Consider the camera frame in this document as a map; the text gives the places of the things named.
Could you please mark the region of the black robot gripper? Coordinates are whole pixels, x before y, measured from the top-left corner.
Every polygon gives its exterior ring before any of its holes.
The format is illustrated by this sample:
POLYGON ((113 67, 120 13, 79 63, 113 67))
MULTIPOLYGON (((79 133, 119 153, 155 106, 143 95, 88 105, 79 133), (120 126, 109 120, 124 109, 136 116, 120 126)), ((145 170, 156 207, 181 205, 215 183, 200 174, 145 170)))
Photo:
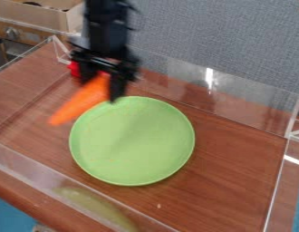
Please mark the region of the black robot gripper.
POLYGON ((111 102, 124 96, 127 82, 136 80, 140 59, 128 48, 128 0, 84 0, 84 34, 72 36, 72 61, 80 64, 81 84, 97 75, 111 75, 111 102))

